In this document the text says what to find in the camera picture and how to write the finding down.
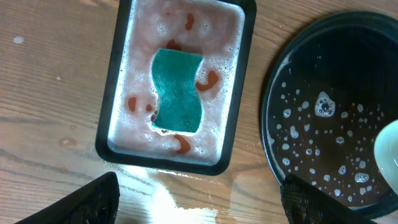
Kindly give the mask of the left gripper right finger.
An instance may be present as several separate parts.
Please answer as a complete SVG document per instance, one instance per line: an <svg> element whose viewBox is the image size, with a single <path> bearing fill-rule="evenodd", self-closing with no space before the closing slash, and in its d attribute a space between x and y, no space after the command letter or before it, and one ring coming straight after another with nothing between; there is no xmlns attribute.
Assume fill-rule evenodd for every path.
<svg viewBox="0 0 398 224"><path fill-rule="evenodd" d="M372 223L296 175L285 177L281 202L289 223Z"/></svg>

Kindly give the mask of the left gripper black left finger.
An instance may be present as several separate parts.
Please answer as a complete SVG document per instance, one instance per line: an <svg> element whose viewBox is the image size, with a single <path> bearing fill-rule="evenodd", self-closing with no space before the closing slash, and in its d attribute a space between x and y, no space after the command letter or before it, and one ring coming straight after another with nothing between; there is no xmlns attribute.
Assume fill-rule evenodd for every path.
<svg viewBox="0 0 398 224"><path fill-rule="evenodd" d="M16 224L114 224L119 205L115 172L107 172Z"/></svg>

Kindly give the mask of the light blue top plate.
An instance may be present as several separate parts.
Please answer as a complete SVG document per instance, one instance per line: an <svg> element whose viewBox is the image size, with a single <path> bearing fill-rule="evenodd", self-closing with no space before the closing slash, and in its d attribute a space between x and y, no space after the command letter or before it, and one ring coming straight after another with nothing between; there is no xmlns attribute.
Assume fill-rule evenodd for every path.
<svg viewBox="0 0 398 224"><path fill-rule="evenodd" d="M374 158L379 171L390 188L397 194L397 134L398 120L385 126L374 143Z"/></svg>

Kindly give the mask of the green yellow sponge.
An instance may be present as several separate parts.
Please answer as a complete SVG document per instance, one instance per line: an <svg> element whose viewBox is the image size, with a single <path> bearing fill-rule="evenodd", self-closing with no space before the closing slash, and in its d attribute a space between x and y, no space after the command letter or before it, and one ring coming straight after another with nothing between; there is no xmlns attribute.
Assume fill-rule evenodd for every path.
<svg viewBox="0 0 398 224"><path fill-rule="evenodd" d="M152 63L152 79L159 97L154 126L194 133L201 123L202 108L195 78L203 57L178 50L159 49Z"/></svg>

